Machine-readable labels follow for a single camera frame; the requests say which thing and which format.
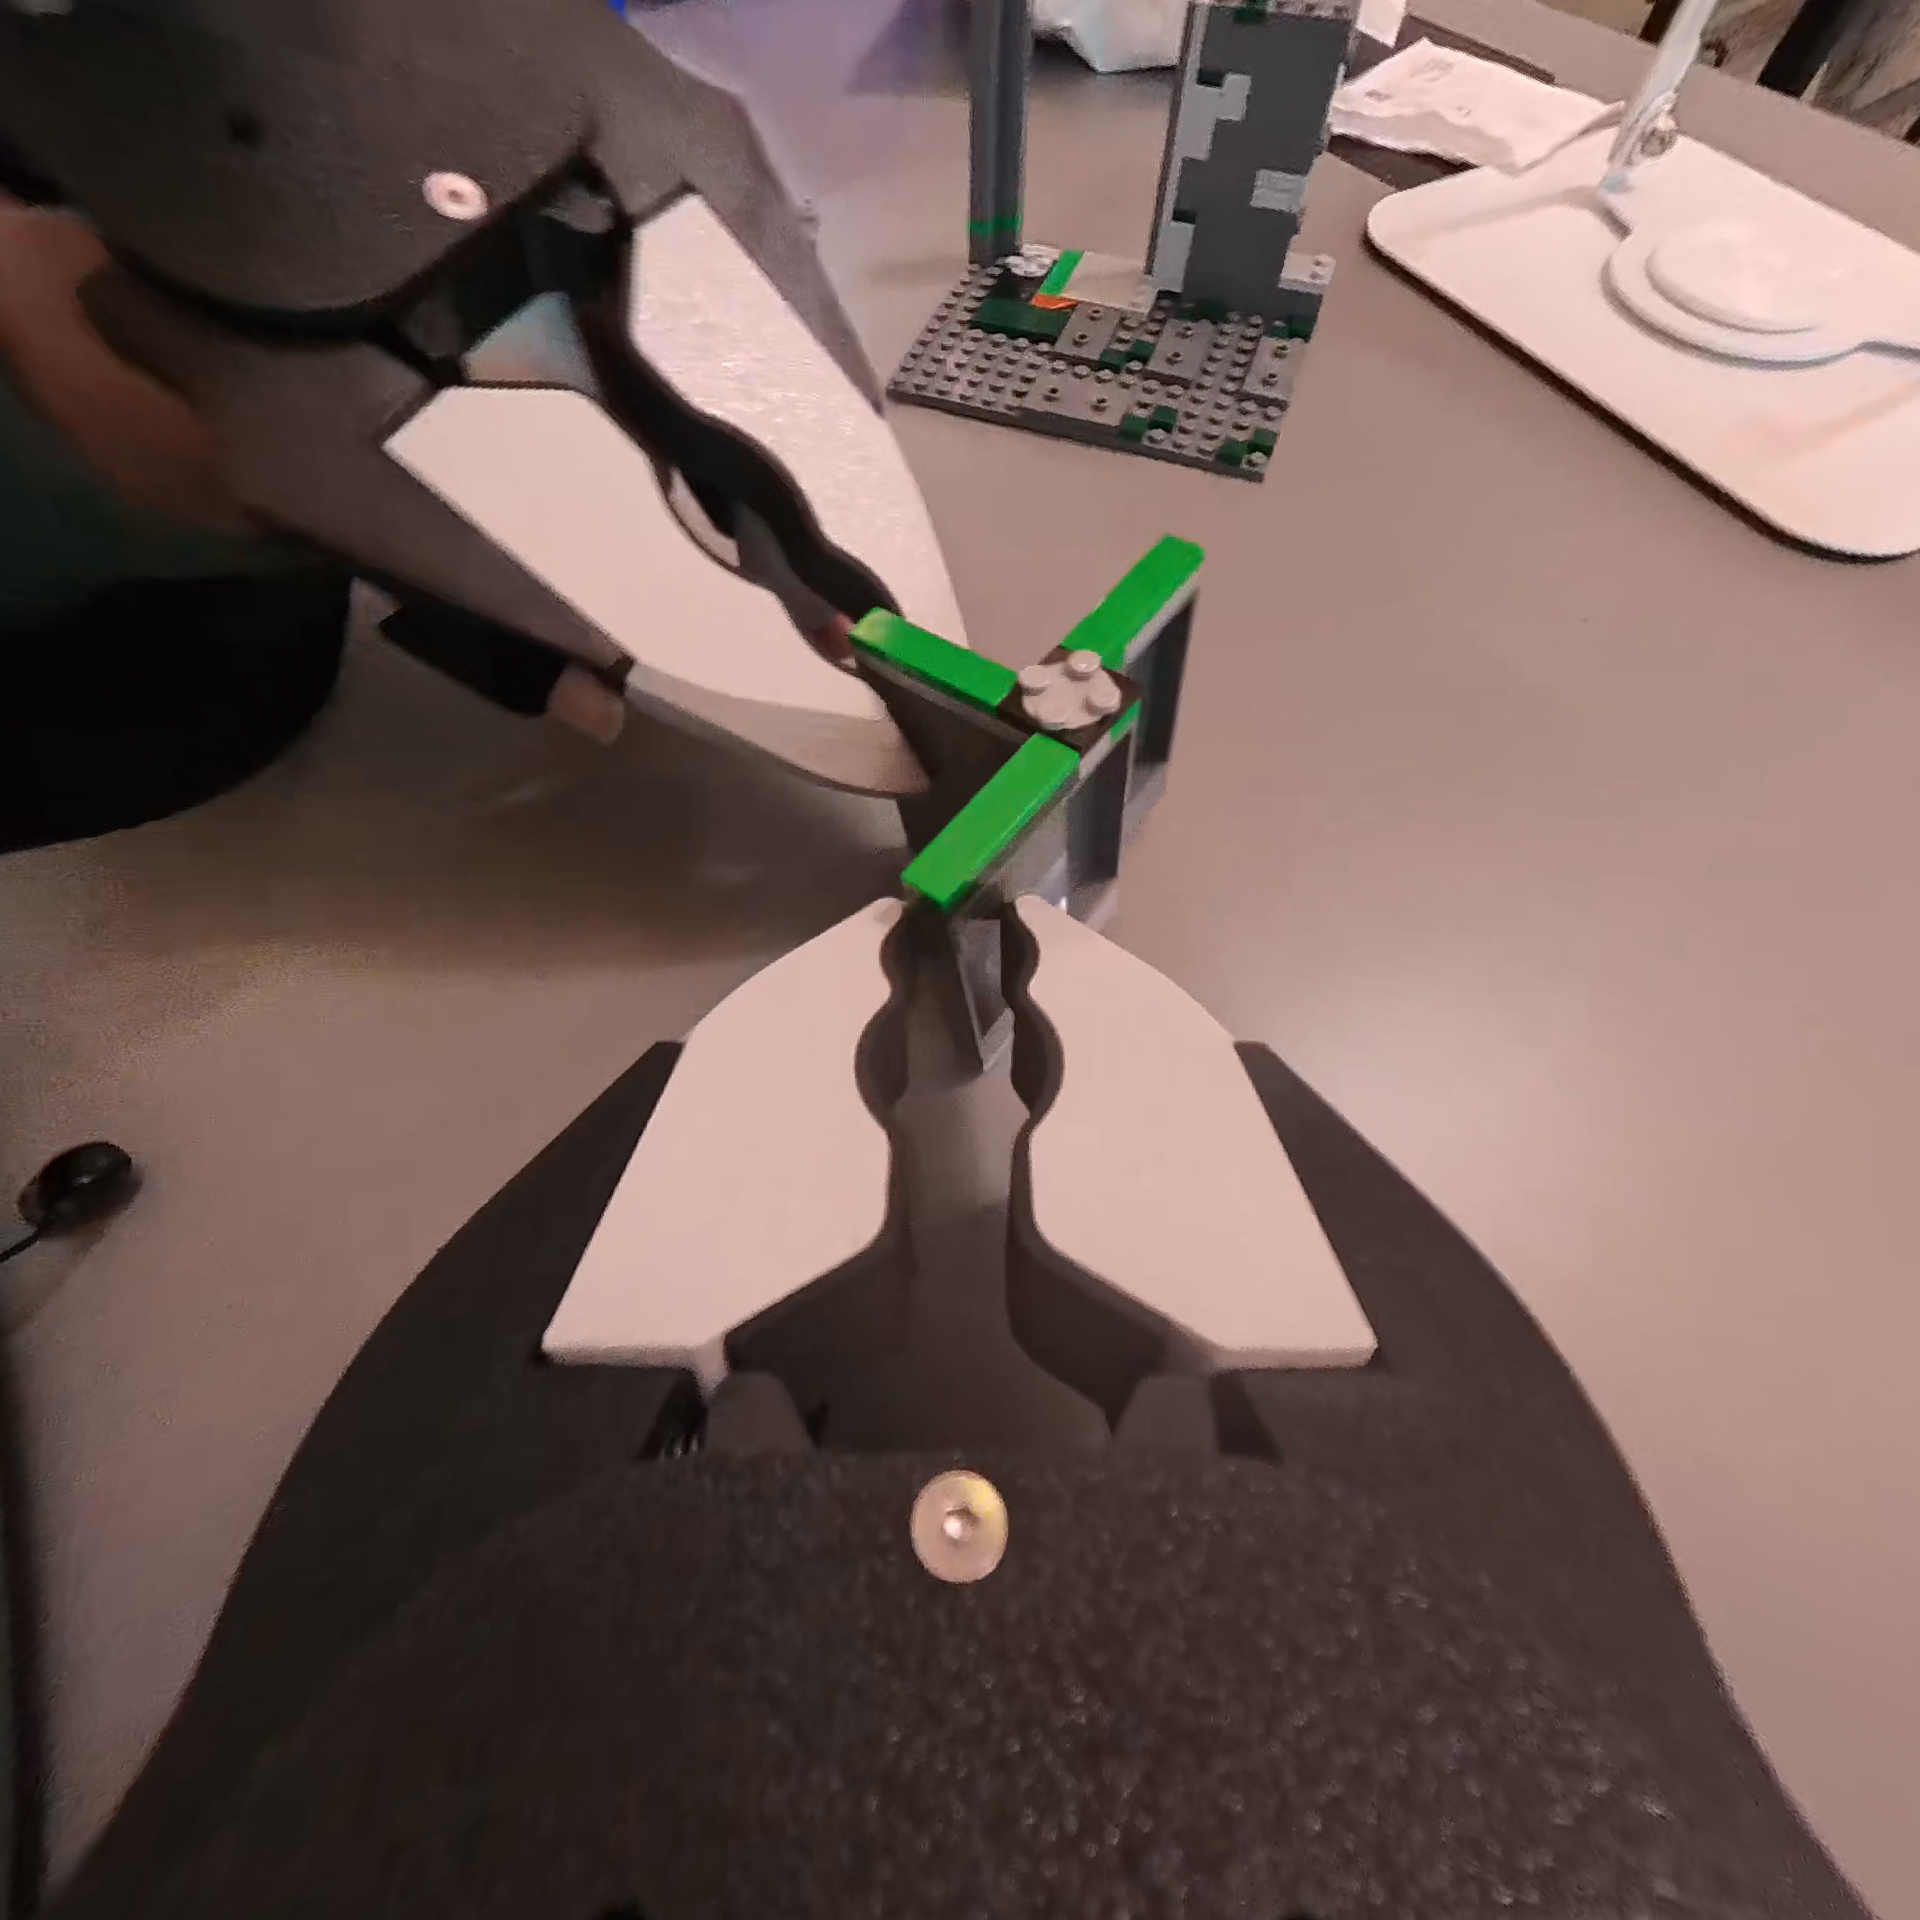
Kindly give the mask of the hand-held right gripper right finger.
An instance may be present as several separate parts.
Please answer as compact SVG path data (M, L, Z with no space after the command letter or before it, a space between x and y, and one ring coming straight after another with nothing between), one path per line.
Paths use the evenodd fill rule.
M1063 906L1007 909L1015 1342L1117 1419L1154 1376L1375 1354L1251 1064L1211 1011Z

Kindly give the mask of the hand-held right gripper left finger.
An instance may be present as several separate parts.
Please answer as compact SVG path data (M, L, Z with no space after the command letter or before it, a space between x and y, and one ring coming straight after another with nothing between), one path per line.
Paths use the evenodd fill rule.
M549 1319L564 1365L722 1377L730 1338L877 1246L892 1145L858 1048L894 1003L877 898L696 1022Z

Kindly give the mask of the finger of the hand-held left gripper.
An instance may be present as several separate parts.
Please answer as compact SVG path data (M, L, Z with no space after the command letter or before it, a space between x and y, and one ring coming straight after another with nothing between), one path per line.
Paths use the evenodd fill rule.
M678 192L624 235L580 330L615 419L688 487L750 573L807 605L810 625L886 608L970 641L882 403L706 198Z
M654 463L589 398L446 389L386 451L631 658L635 703L821 784L927 787L877 689L818 656L771 586L694 544Z

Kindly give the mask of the grey brick baseplate build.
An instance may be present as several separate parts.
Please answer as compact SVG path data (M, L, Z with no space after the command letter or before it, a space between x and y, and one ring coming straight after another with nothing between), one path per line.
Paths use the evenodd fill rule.
M1189 3L1142 261L1024 235L1031 7L970 40L967 273L892 399L1263 480L1327 299L1303 240L1355 3Z

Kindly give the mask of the grey green brick wall assembly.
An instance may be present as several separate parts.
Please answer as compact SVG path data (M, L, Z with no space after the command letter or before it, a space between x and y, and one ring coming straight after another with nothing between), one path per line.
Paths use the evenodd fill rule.
M1040 895L1086 922L1165 781L1205 550L1154 542L1043 661L1010 667L877 608L851 632L927 787L901 800L903 894L931 925L983 1066L1015 1038L1002 915Z

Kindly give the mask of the person's left hand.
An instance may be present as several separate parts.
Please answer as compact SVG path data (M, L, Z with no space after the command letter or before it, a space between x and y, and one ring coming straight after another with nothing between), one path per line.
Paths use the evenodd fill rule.
M34 413L131 504L210 535L251 533L224 450L186 401L126 361L80 291L98 237L53 207L2 198L2 358Z

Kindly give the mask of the person's black clothed lap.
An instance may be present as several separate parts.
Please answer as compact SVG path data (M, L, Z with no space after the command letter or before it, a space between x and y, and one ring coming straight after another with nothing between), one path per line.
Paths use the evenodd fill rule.
M172 818L234 791L338 686L347 577L124 583L2 638L2 853Z

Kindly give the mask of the small black round device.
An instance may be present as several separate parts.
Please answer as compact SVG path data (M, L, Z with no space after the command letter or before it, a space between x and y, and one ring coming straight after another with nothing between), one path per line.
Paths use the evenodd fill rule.
M134 1158L119 1143L87 1141L51 1157L16 1194L19 1231L5 1242L2 1264L106 1223L139 1181Z

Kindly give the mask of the printed white paper leaflet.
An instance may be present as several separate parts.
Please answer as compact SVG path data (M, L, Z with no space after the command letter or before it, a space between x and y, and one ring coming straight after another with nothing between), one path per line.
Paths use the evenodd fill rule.
M1333 96L1327 130L1391 153L1508 174L1560 151L1613 111L1581 91L1419 38Z

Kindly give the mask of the white book stand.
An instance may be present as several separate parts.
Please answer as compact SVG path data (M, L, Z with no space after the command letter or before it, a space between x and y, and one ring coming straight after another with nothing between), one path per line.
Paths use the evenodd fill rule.
M1918 549L1910 247L1672 125L1679 3L1612 130L1380 198L1366 240L1794 544Z

